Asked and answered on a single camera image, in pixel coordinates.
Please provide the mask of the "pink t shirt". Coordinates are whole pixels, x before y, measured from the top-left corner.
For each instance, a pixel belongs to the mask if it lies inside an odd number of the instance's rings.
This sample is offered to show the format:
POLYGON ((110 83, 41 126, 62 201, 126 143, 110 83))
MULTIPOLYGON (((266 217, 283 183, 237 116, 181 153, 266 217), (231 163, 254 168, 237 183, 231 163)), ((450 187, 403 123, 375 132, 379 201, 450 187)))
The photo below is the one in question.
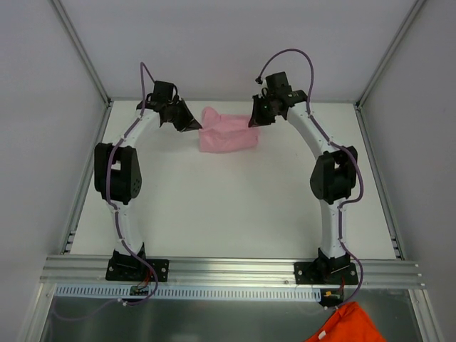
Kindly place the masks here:
POLYGON ((212 107, 202 111, 199 151, 228 153, 256 147, 260 129, 250 128, 248 115, 220 114, 212 107))

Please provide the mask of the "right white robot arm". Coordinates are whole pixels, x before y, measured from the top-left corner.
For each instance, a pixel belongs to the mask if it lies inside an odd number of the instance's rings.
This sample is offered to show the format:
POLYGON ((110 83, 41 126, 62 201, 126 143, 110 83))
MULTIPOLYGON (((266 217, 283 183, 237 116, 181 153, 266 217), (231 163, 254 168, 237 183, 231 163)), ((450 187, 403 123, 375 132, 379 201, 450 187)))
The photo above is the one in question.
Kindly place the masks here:
POLYGON ((253 97, 249 127, 268 126, 282 117, 297 130, 315 157, 309 184, 321 208, 322 238, 318 256, 311 262, 294 264, 297 284, 358 283, 356 266, 343 242, 345 222, 343 203, 356 185, 354 147, 339 147, 311 112, 309 97, 303 90, 293 90, 284 72, 266 78, 257 77, 261 86, 253 97))

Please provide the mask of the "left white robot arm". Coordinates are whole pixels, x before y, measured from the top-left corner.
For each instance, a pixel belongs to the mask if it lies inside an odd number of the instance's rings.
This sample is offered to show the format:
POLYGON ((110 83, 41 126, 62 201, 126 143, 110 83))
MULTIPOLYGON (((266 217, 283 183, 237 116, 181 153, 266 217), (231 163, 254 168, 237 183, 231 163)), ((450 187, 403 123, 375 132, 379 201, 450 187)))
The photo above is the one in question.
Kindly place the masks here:
POLYGON ((105 275, 108 281, 167 281, 168 262, 147 257, 133 216, 133 204, 143 183, 138 145, 141 138, 165 123, 173 125, 179 133, 201 128, 179 96, 177 86, 155 81, 153 91, 138 104, 125 132, 115 142, 100 142, 94 149, 95 190, 110 209, 117 239, 105 275))

